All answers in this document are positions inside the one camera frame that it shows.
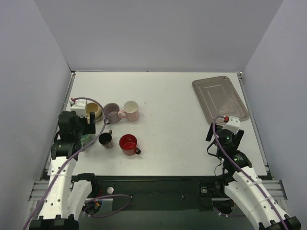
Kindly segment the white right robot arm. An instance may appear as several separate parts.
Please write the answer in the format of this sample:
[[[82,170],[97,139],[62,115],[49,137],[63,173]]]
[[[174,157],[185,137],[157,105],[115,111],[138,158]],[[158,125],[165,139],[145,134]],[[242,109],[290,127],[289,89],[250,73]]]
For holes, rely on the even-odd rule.
[[[256,230],[299,230],[296,216],[289,216],[274,200],[256,174],[251,161],[238,150],[244,131],[236,132],[211,124],[206,141],[217,147],[215,157],[222,166],[215,192],[227,196],[241,209]]]

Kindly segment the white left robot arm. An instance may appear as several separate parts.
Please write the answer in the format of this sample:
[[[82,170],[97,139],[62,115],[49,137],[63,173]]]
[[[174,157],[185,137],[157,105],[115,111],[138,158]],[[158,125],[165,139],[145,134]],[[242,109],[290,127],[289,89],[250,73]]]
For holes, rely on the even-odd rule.
[[[75,111],[64,111],[59,115],[59,130],[51,147],[51,173],[47,195],[43,197],[37,220],[30,222],[31,230],[77,230],[78,216],[87,197],[99,193],[93,173],[82,173],[76,177],[76,185],[70,189],[72,173],[82,148],[83,135],[95,134],[95,115],[84,117]]]

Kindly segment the brown striped steel mug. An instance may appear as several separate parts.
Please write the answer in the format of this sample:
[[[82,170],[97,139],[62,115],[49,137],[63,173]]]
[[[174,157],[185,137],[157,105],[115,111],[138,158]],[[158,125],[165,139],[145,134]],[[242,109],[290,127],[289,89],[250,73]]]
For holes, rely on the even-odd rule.
[[[99,143],[106,149],[113,148],[112,129],[108,132],[102,133],[98,138]]]

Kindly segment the tan yellow ceramic mug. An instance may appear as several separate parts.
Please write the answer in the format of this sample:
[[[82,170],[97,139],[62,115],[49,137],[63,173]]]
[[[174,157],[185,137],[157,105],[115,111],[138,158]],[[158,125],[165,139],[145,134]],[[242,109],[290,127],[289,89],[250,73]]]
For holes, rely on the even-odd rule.
[[[101,108],[96,103],[88,103],[86,106],[86,113],[88,116],[88,121],[90,118],[90,113],[93,112],[95,115],[95,122],[98,123],[103,119],[103,113]]]

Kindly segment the red mug black handle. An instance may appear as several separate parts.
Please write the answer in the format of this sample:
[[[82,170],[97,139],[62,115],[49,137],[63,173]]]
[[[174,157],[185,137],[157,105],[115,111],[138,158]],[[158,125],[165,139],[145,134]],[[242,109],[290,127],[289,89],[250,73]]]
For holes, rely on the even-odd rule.
[[[119,140],[119,146],[127,156],[140,155],[141,150],[138,148],[137,138],[132,134],[125,134]]]

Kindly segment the teal speckled ceramic mug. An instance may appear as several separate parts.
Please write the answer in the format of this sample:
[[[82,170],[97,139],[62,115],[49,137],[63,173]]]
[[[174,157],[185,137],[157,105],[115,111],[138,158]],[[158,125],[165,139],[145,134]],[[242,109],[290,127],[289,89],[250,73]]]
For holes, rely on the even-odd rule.
[[[86,134],[83,135],[81,138],[81,144],[82,144],[82,151],[85,151],[85,146],[91,146],[93,143],[93,140],[95,138],[95,134]]]

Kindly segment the pink ceramic mug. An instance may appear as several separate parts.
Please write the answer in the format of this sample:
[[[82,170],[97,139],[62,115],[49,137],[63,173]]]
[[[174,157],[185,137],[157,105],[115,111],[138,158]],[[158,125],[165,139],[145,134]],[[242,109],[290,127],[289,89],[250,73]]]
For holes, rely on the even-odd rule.
[[[120,118],[126,118],[131,122],[139,119],[139,106],[135,101],[128,101],[123,105],[123,110],[118,111]]]

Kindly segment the purple ceramic mug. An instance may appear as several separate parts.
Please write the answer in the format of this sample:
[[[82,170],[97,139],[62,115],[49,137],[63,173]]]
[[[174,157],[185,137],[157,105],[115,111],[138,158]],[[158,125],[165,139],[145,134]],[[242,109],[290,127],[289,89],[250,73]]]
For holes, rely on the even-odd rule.
[[[118,123],[121,118],[118,115],[119,112],[119,105],[116,103],[108,103],[104,107],[105,117],[106,117],[106,124],[115,124]]]

